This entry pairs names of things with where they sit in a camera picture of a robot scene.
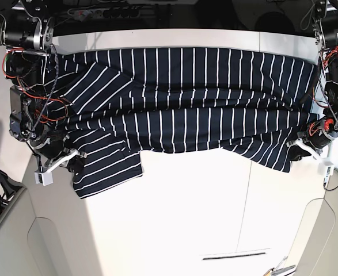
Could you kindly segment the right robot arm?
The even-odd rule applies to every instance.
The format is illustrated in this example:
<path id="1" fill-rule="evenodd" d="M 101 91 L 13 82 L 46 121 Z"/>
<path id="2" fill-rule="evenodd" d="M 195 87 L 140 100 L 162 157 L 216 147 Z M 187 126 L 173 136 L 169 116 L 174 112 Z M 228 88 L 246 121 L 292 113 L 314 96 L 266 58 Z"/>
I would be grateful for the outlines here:
<path id="1" fill-rule="evenodd" d="M 61 73 L 48 2 L 8 1 L 1 16 L 1 43 L 6 47 L 2 70 L 13 84 L 10 135 L 31 149 L 41 172 L 58 166 L 81 172 L 86 154 L 71 146 L 66 131 L 55 127 L 71 111 L 67 100 L 56 95 Z"/>

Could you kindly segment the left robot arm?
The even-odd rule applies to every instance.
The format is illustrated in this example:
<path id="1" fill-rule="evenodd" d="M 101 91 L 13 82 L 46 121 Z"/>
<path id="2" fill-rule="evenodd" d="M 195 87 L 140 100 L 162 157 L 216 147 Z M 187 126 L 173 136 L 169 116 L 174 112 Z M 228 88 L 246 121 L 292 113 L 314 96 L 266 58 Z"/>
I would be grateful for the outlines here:
<path id="1" fill-rule="evenodd" d="M 338 1 L 313 1 L 310 15 L 319 58 L 314 81 L 299 102 L 314 101 L 322 109 L 322 118 L 307 123 L 298 138 L 288 142 L 293 162 L 320 155 L 338 138 Z"/>

